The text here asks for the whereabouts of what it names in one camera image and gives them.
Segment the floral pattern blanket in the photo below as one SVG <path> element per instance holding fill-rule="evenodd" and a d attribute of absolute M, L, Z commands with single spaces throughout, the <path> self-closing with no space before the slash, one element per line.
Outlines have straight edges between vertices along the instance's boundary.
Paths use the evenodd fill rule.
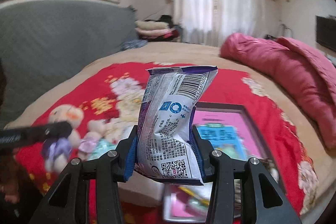
<path fill-rule="evenodd" d="M 103 68 L 59 99 L 34 122 L 34 125 L 46 123 L 49 113 L 55 107 L 71 104 L 84 112 L 84 119 L 77 129 L 82 138 L 87 133 L 88 121 L 109 119 L 114 122 L 111 130 L 116 141 L 105 142 L 106 145 L 113 147 L 117 145 L 118 140 L 125 138 L 127 129 L 138 121 L 144 87 L 148 80 L 146 70 L 165 65 L 172 64 L 130 62 L 112 64 Z M 312 160 L 307 156 L 303 144 L 296 136 L 294 124 L 270 99 L 261 84 L 246 72 L 219 69 L 218 75 L 199 101 L 244 105 L 272 152 L 286 189 L 286 196 L 293 208 L 298 214 L 303 214 L 311 208 L 318 184 Z M 22 148 L 16 155 L 16 159 L 26 168 L 39 189 L 45 193 L 55 181 L 56 175 L 46 173 L 41 148 L 41 143 Z M 122 206 L 127 223 L 160 222 L 161 212 L 158 208 L 142 209 L 128 203 Z M 90 183 L 89 207 L 91 222 L 94 223 L 95 183 L 93 181 Z"/>

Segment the metal screw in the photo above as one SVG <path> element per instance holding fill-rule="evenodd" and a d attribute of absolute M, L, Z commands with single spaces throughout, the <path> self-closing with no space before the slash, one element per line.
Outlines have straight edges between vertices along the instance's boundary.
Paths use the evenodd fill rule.
<path fill-rule="evenodd" d="M 80 161 L 81 160 L 79 158 L 74 158 L 74 159 L 71 160 L 71 164 L 72 165 L 77 165 L 78 163 L 80 163 Z"/>
<path fill-rule="evenodd" d="M 212 153 L 212 155 L 215 156 L 215 157 L 219 157 L 219 156 L 222 155 L 222 152 L 219 151 L 219 150 L 213 150 L 211 153 Z"/>
<path fill-rule="evenodd" d="M 257 158 L 250 158 L 250 162 L 254 165 L 257 165 L 259 163 L 259 160 Z"/>
<path fill-rule="evenodd" d="M 115 157 L 116 155 L 118 155 L 118 152 L 116 150 L 110 150 L 109 152 L 107 152 L 107 156 L 109 157 Z"/>

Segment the white and purple package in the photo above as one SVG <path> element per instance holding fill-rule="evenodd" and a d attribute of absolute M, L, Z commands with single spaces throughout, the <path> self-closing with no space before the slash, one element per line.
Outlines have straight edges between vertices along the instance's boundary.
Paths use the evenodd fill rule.
<path fill-rule="evenodd" d="M 137 132 L 137 167 L 160 182 L 202 185 L 192 149 L 194 106 L 216 76 L 216 66 L 148 70 Z"/>

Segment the beige bedsheet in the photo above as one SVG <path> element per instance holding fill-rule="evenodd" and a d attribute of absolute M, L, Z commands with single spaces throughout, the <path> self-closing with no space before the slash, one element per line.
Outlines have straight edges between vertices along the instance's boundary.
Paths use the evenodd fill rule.
<path fill-rule="evenodd" d="M 72 91 L 76 86 L 93 76 L 100 69 L 113 63 L 132 61 L 143 63 L 192 63 L 196 65 L 216 65 L 218 68 L 245 71 L 248 72 L 253 79 L 262 83 L 268 95 L 295 124 L 298 137 L 307 149 L 308 155 L 314 161 L 314 168 L 319 179 L 317 197 L 321 196 L 336 179 L 336 151 L 327 152 L 324 149 L 317 134 L 316 124 L 308 119 L 295 105 L 290 96 L 270 80 L 270 78 L 249 67 L 220 58 L 218 54 L 219 49 L 216 47 L 172 42 L 151 42 L 142 48 L 118 52 L 96 60 L 86 66 L 73 78 L 42 95 L 38 100 L 27 107 L 17 120 L 10 123 L 10 127 L 31 125 L 59 98 Z M 132 177 L 131 179 L 133 181 L 137 180 L 137 184 L 140 183 L 138 176 L 136 176 L 136 178 Z"/>

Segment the white curtain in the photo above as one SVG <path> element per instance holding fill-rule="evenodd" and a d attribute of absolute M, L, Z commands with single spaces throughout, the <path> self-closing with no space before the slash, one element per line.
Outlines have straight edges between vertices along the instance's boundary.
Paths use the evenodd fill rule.
<path fill-rule="evenodd" d="M 184 42 L 220 47 L 234 32 L 261 36 L 265 0 L 174 0 Z"/>

